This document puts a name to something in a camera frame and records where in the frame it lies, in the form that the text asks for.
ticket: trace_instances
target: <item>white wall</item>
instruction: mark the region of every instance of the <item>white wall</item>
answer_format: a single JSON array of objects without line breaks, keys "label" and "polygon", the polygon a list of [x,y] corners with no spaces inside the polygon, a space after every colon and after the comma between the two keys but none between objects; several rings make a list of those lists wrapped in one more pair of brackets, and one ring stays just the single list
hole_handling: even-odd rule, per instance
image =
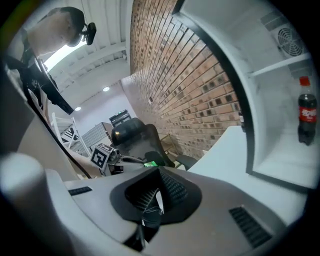
[{"label": "white wall", "polygon": [[84,135],[101,122],[110,123],[109,118],[123,110],[128,110],[132,118],[136,117],[121,85],[117,84],[111,86],[109,91],[101,92],[85,102],[81,105],[81,110],[72,115],[79,133]]}]

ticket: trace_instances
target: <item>coca-cola bottle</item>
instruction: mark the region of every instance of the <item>coca-cola bottle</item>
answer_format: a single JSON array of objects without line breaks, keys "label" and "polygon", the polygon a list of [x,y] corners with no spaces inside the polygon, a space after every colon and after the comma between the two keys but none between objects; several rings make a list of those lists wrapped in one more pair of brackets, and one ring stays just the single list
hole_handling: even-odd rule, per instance
[{"label": "coca-cola bottle", "polygon": [[300,143],[309,146],[315,138],[317,123],[317,99],[312,93],[307,76],[300,77],[301,93],[298,98],[299,126],[298,137]]}]

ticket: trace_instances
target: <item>black chair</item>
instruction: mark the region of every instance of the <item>black chair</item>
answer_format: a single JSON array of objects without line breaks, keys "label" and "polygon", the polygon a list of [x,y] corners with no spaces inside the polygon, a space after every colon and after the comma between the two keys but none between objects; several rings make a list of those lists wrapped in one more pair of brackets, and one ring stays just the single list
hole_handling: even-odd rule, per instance
[{"label": "black chair", "polygon": [[[138,118],[132,118],[114,127],[111,132],[112,144],[124,156],[154,161],[158,166],[175,167],[164,151],[157,128],[153,124],[144,124]],[[178,155],[176,159],[185,166],[185,170],[193,166],[197,160],[186,155]]]}]

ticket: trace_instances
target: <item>white shelf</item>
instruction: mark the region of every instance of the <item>white shelf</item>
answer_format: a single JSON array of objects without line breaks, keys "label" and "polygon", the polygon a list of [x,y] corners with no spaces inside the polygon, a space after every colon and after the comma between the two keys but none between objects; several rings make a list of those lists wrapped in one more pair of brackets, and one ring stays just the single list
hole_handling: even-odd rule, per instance
[{"label": "white shelf", "polygon": [[297,62],[301,62],[301,61],[305,61],[305,60],[310,60],[310,59],[311,59],[311,55],[309,53],[301,54],[299,56],[285,59],[283,61],[277,62],[277,63],[272,64],[270,66],[266,66],[266,67],[264,67],[258,71],[255,71],[253,73],[250,73],[249,77],[251,77],[251,78],[256,77],[258,75],[270,72],[272,70],[276,70],[276,69],[282,68],[284,66],[287,66],[287,65],[290,65],[293,63],[297,63]]},{"label": "white shelf", "polygon": [[271,152],[254,171],[282,181],[314,189],[319,178],[319,142],[298,141],[298,133],[282,134]]}]

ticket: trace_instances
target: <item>white cube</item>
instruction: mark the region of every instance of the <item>white cube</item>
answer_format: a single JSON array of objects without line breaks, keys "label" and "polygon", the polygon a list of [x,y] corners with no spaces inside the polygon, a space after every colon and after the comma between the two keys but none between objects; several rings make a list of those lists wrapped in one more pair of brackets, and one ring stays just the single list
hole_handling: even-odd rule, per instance
[{"label": "white cube", "polygon": [[103,143],[95,145],[90,161],[100,169],[104,170],[107,166],[109,156],[113,150],[113,147]]}]

